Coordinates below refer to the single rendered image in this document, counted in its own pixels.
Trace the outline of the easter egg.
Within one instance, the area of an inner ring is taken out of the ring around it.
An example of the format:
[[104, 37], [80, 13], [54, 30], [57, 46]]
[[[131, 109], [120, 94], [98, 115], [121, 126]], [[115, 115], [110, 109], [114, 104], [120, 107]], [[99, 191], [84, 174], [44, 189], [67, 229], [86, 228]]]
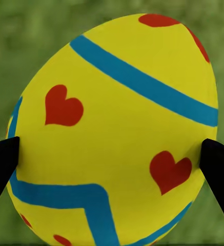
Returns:
[[159, 14], [119, 17], [65, 45], [23, 91], [6, 187], [50, 246], [151, 246], [196, 199], [217, 126], [213, 69], [191, 30]]

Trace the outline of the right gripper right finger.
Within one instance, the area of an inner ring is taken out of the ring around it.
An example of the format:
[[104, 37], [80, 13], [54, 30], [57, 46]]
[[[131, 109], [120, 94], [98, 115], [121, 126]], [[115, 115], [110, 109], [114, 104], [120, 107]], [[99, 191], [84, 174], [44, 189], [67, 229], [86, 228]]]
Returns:
[[206, 138], [199, 166], [224, 213], [224, 145]]

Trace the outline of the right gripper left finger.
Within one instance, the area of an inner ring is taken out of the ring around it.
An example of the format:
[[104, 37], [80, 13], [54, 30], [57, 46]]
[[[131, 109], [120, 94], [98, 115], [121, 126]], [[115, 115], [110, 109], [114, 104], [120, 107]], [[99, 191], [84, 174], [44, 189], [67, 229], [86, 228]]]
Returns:
[[0, 196], [18, 165], [19, 137], [0, 141]]

